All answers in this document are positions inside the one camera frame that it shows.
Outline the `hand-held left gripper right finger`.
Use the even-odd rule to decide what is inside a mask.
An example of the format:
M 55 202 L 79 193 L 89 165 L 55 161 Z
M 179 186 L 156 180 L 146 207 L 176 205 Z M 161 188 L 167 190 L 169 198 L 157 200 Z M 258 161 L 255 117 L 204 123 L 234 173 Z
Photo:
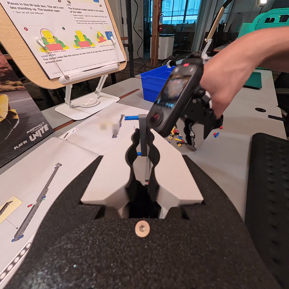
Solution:
M 204 200 L 182 154 L 153 129 L 147 130 L 148 158 L 152 163 L 149 196 L 165 217 L 172 207 Z

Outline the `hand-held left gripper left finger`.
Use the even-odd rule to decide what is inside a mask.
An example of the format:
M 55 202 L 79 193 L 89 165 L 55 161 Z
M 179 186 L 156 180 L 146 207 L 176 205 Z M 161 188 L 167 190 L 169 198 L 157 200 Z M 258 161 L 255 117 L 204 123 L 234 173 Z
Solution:
M 81 198 L 82 203 L 113 207 L 121 217 L 128 216 L 125 207 L 135 200 L 141 189 L 133 168 L 139 142 L 140 133 L 136 128 L 102 157 Z

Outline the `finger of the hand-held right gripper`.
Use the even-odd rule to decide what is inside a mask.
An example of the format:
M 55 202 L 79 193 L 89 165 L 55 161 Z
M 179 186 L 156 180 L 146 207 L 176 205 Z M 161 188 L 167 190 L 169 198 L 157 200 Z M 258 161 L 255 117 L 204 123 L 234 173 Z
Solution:
M 184 133 L 186 143 L 189 145 L 190 150 L 198 150 L 204 142 L 204 125 L 199 122 L 192 122 L 186 119 L 184 122 Z

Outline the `dark grey lego beam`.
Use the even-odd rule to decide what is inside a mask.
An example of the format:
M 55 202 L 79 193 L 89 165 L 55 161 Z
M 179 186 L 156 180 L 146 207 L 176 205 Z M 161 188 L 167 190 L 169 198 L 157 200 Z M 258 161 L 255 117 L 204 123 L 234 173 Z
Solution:
M 125 116 L 125 120 L 138 120 L 139 121 L 139 133 L 140 133 L 140 148 L 141 152 L 138 155 L 146 157 L 146 169 L 145 169 L 145 182 L 149 184 L 150 177 L 150 159 L 148 157 L 149 149 L 146 140 L 146 114 L 139 114 L 135 116 Z

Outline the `pile of mixed lego pins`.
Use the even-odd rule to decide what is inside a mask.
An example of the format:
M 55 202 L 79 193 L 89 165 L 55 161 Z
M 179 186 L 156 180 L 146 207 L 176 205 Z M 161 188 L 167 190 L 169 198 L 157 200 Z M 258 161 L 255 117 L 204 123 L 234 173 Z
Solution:
M 186 140 L 181 135 L 181 133 L 179 132 L 176 126 L 172 128 L 168 136 L 168 140 L 169 140 L 169 143 L 172 143 L 174 141 L 177 147 L 182 147 L 182 146 L 187 145 Z

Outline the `lego set box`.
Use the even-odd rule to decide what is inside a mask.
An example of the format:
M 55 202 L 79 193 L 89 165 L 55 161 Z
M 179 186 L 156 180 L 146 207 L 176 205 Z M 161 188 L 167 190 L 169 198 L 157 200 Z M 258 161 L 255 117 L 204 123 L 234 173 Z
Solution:
M 0 167 L 52 133 L 49 122 L 0 53 Z

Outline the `person's right hand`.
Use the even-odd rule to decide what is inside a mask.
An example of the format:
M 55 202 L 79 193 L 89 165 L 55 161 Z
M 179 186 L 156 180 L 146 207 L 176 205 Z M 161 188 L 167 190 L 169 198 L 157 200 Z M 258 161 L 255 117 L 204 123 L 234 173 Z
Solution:
M 212 109 L 219 119 L 256 67 L 255 57 L 247 52 L 219 52 L 204 65 L 200 85 L 209 92 Z

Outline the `blue plastic bin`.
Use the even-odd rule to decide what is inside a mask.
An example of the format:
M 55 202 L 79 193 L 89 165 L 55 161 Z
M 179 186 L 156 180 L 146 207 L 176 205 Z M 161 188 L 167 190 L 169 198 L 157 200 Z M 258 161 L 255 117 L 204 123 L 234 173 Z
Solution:
M 140 74 L 144 100 L 155 102 L 174 68 L 164 65 Z

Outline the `open instruction booklet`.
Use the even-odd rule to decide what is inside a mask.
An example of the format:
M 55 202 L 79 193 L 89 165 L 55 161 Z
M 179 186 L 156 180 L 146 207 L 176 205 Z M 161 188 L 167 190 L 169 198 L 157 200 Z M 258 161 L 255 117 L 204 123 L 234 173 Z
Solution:
M 99 155 L 114 149 L 139 128 L 137 120 L 122 119 L 117 138 L 112 124 L 121 115 L 148 110 L 112 103 L 60 138 L 52 137 L 1 174 L 1 288 L 17 271 L 50 206 L 67 185 Z

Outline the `white cabinet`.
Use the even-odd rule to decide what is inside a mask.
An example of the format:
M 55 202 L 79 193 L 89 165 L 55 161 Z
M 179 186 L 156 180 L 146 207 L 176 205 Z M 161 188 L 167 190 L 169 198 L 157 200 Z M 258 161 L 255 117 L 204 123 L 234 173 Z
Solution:
M 158 59 L 164 60 L 172 55 L 174 47 L 175 34 L 160 34 L 159 35 L 159 49 Z

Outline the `wooden document stand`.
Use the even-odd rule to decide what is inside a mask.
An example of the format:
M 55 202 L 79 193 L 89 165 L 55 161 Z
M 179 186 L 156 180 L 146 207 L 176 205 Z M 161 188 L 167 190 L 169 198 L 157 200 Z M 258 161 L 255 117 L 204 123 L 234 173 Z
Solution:
M 117 30 L 108 1 L 105 1 L 112 18 L 112 23 Z M 1 43 L 12 57 L 21 72 L 36 85 L 46 89 L 59 89 L 65 87 L 65 103 L 57 106 L 55 110 L 73 120 L 83 120 L 98 111 L 104 109 L 119 97 L 101 92 L 108 74 L 125 68 L 124 63 L 115 63 L 92 70 L 86 70 L 71 75 L 64 75 L 55 79 L 48 79 L 38 62 L 17 32 L 12 21 L 9 19 L 1 5 Z
M 210 44 L 211 44 L 211 42 L 212 42 L 212 37 L 213 37 L 213 35 L 214 35 L 214 33 L 215 33 L 218 25 L 219 25 L 219 22 L 220 22 L 223 14 L 224 14 L 224 11 L 225 11 L 225 8 L 224 8 L 224 6 L 222 6 L 222 7 L 220 8 L 218 14 L 216 15 L 216 18 L 215 18 L 215 20 L 214 20 L 214 22 L 213 22 L 213 24 L 212 24 L 212 27 L 211 27 L 211 29 L 210 29 L 210 31 L 209 31 L 209 33 L 208 33 L 208 36 L 207 36 L 207 38 L 205 39 L 205 42 L 206 42 L 207 44 L 206 44 L 206 46 L 205 46 L 205 48 L 204 48 L 204 50 L 203 50 L 203 52 L 202 52 L 202 56 L 207 56 L 207 54 L 206 54 L 206 53 L 207 53 L 207 50 L 208 50 L 208 48 L 209 48 L 209 46 L 210 46 Z

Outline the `teal felt bag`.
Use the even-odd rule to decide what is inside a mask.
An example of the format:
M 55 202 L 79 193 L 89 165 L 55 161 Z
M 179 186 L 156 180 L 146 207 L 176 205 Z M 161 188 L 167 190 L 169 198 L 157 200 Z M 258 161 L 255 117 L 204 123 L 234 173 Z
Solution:
M 272 9 L 258 15 L 252 23 L 243 23 L 237 39 L 257 30 L 284 26 L 288 26 L 288 8 Z M 228 47 L 233 50 L 236 46 L 232 42 Z

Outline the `printed instruction sheet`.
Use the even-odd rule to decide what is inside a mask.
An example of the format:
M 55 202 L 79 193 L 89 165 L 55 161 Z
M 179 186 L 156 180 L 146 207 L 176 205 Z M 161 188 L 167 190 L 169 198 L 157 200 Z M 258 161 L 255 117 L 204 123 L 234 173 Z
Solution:
M 105 1 L 1 5 L 48 79 L 126 61 Z

